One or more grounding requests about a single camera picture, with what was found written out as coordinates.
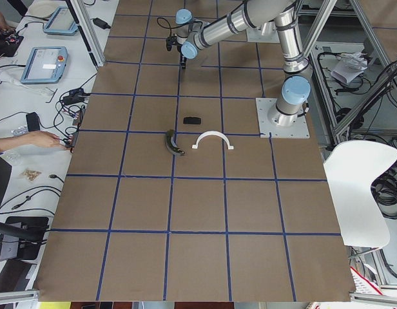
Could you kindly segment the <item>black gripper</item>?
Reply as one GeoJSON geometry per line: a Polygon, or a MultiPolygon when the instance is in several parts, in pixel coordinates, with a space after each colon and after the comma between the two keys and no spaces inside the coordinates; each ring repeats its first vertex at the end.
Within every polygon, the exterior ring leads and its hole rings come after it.
{"type": "Polygon", "coordinates": [[[185,56],[183,56],[183,54],[181,52],[182,45],[177,41],[177,36],[175,34],[169,35],[166,38],[166,49],[167,49],[167,51],[170,52],[174,46],[177,48],[177,51],[178,51],[178,53],[180,55],[180,57],[179,57],[180,67],[183,70],[185,70],[186,69],[186,63],[187,63],[187,58],[185,56]]]}

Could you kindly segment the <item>person's hand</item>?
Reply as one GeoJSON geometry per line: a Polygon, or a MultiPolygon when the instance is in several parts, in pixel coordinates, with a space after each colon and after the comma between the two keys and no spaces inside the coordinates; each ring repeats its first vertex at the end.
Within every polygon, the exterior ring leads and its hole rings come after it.
{"type": "Polygon", "coordinates": [[[32,131],[22,136],[23,143],[26,145],[35,145],[43,148],[61,148],[66,149],[60,138],[47,131],[32,131]]]}

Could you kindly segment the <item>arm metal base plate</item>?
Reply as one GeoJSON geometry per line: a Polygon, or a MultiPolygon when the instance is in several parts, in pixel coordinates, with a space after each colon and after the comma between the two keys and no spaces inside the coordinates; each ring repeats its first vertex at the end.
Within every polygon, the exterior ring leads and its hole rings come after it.
{"type": "Polygon", "coordinates": [[[277,110],[276,101],[276,98],[256,98],[260,138],[309,138],[302,105],[294,115],[285,115],[277,110]]]}

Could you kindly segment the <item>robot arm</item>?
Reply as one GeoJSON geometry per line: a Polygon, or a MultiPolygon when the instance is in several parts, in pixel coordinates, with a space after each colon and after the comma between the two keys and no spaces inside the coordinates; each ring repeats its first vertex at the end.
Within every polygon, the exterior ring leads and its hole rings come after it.
{"type": "Polygon", "coordinates": [[[176,47],[180,65],[186,67],[200,50],[248,29],[258,29],[267,22],[275,25],[285,61],[284,72],[309,80],[311,67],[305,56],[298,27],[296,1],[242,1],[235,9],[212,23],[193,17],[183,8],[175,15],[175,26],[168,25],[166,49],[176,47]]]}

